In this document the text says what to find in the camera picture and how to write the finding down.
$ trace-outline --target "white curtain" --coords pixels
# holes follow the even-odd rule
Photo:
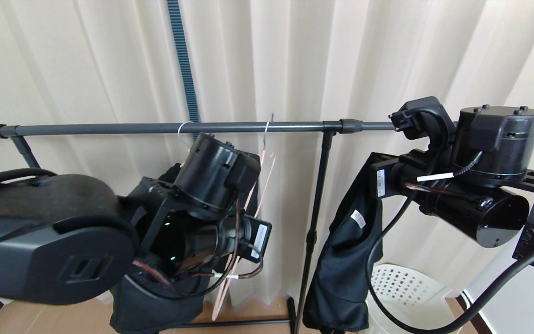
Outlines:
[[[454,120],[484,103],[534,108],[534,0],[181,0],[180,9],[202,121],[265,121],[272,112],[276,121],[387,121],[428,95]],[[164,0],[0,1],[0,123],[186,120]],[[217,137],[262,147],[257,134]],[[42,167],[93,175],[119,194],[186,156],[176,135],[27,139]],[[320,139],[267,136],[277,163],[261,218],[273,234],[263,273],[231,284],[235,304],[298,295]],[[313,260],[369,153],[425,146],[392,132],[335,137]],[[0,171],[23,166],[0,140]],[[384,201],[385,222],[402,200]],[[463,289],[495,254],[413,205],[385,239],[383,261]]]

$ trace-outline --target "white sticker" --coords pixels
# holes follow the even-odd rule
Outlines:
[[[354,210],[354,213],[351,214],[351,218],[358,223],[358,226],[360,228],[364,228],[364,226],[366,226],[366,221],[358,210]]]
[[[265,236],[267,235],[267,225],[259,225],[257,230],[257,237],[254,239],[254,246],[257,247],[259,251],[263,248],[263,241],[265,241]],[[259,254],[256,251],[250,253],[250,256],[254,258],[259,258]]]
[[[376,189],[378,197],[384,196],[384,169],[376,171]]]

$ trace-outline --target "floor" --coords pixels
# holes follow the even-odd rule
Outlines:
[[[462,313],[456,300],[448,300],[455,316]],[[287,317],[286,299],[276,298],[270,306],[251,300],[244,307],[233,308],[225,302],[218,321],[239,321],[264,319],[266,317]],[[194,322],[208,322],[211,319],[212,304],[206,302],[204,311]],[[0,334],[114,334],[108,325],[112,314],[112,303],[89,300],[70,306],[44,306],[27,302],[12,302],[0,311]],[[179,328],[169,329],[162,334],[283,334],[289,332],[289,325],[254,325],[221,328]],[[318,334],[318,331],[302,328],[302,334]],[[477,334],[468,323],[460,334]]]

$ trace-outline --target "hanger hook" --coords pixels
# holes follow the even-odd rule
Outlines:
[[[187,123],[193,123],[191,121],[186,121],[186,122],[183,122],[180,127],[178,127],[178,130],[176,131],[176,135],[178,136],[178,141],[182,142],[183,145],[186,146],[187,150],[190,150],[191,148],[189,147],[189,144],[187,144],[184,140],[182,140],[180,138],[180,129],[182,129],[183,125],[187,124]]]
[[[265,151],[265,148],[267,147],[267,129],[269,129],[269,123],[273,122],[273,112],[267,119],[267,123],[265,124],[265,132],[263,132],[263,151]]]

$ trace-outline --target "perforated basket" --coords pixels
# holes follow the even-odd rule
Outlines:
[[[379,264],[373,269],[372,285],[383,305],[397,319],[409,326],[424,329],[439,328],[454,320],[445,296],[451,291],[419,271]],[[408,333],[390,321],[378,308],[370,294],[369,334]]]

